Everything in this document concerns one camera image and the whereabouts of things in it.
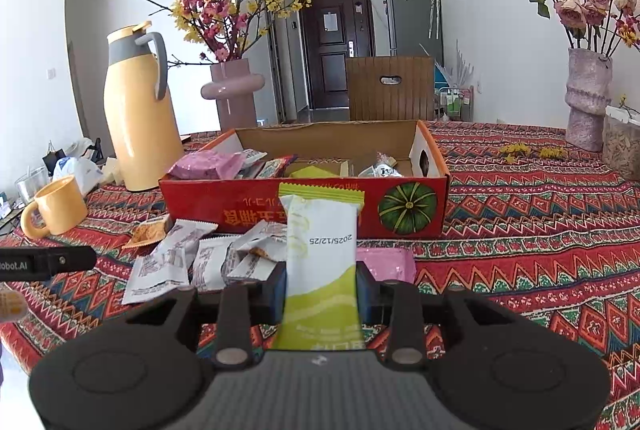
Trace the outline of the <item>white cracker snack packet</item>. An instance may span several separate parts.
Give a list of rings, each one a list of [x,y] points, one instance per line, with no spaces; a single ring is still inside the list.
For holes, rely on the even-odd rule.
[[[277,264],[286,261],[286,225],[260,221],[231,242],[221,266],[224,282],[265,281]]]

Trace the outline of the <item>green white snack bar packet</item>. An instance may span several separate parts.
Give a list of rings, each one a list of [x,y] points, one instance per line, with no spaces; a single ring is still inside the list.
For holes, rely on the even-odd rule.
[[[359,190],[282,183],[286,294],[273,347],[285,351],[364,348],[358,313]]]

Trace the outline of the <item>large cream striped snack bag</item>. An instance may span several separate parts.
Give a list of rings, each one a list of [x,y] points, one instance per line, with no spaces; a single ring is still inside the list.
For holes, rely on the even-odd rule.
[[[375,151],[354,160],[354,172],[358,177],[400,177],[398,161],[386,153]]]

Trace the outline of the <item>pink snack packet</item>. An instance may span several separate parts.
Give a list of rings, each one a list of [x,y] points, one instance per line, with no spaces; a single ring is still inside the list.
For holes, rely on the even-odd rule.
[[[367,266],[377,281],[398,280],[413,283],[416,262],[406,248],[358,248],[356,258]]]
[[[213,149],[186,153],[168,171],[176,179],[234,179],[245,161],[243,153]]]

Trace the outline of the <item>lime green snack packet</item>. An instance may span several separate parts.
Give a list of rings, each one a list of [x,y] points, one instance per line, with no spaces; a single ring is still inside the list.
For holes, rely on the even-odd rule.
[[[342,175],[340,164],[294,164],[286,171],[290,179],[332,179]]]

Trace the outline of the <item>red blue snack packet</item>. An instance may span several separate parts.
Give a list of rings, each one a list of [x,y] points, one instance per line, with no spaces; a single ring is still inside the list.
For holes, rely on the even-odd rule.
[[[256,179],[277,179],[296,159],[295,155],[288,155],[266,161],[255,177]]]

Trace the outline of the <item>yellow ceramic mug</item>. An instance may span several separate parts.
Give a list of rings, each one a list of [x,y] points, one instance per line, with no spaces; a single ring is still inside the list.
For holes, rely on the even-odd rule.
[[[21,215],[21,229],[32,240],[60,235],[79,225],[88,215],[74,176],[42,187]]]

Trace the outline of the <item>white plastic bag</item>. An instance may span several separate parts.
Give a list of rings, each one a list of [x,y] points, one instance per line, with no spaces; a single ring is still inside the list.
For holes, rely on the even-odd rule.
[[[102,182],[102,170],[90,159],[64,157],[56,161],[52,179],[58,181],[73,176],[81,194],[86,197]]]

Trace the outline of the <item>orange cookie snack packet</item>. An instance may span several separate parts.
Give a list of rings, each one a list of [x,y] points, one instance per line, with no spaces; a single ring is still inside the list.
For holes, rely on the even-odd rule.
[[[174,223],[169,214],[157,216],[140,223],[132,232],[130,239],[122,245],[122,249],[149,247],[161,242]]]

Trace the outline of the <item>fallen yellow petals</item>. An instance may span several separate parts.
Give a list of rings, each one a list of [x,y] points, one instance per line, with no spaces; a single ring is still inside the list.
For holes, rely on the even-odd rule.
[[[517,164],[521,159],[566,160],[567,151],[562,147],[532,148],[524,143],[514,143],[498,149],[498,155],[507,164]]]

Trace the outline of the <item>wooden slatted chair back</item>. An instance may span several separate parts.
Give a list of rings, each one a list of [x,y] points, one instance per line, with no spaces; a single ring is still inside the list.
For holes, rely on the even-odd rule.
[[[433,120],[432,57],[355,57],[346,60],[349,119]]]

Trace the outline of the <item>pink glass vase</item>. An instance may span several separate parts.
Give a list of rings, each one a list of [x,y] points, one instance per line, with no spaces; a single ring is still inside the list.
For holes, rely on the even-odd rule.
[[[264,77],[251,72],[246,59],[212,64],[210,75],[212,81],[202,86],[201,95],[216,101],[221,130],[256,127],[254,93],[265,86]]]

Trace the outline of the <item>clear jar of seeds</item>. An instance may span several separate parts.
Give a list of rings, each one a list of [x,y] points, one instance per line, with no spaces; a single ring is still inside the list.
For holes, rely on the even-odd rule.
[[[606,107],[602,159],[623,179],[638,182],[640,176],[640,122],[637,110],[628,107]]]

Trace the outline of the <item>dark brown entrance door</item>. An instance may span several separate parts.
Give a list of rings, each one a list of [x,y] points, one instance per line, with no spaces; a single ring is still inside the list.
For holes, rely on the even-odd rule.
[[[309,108],[346,108],[346,60],[375,54],[370,0],[310,0],[300,12]]]

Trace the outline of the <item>grey refrigerator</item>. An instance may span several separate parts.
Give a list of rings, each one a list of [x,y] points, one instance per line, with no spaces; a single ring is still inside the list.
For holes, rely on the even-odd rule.
[[[444,63],[440,0],[385,0],[392,56],[431,56]]]

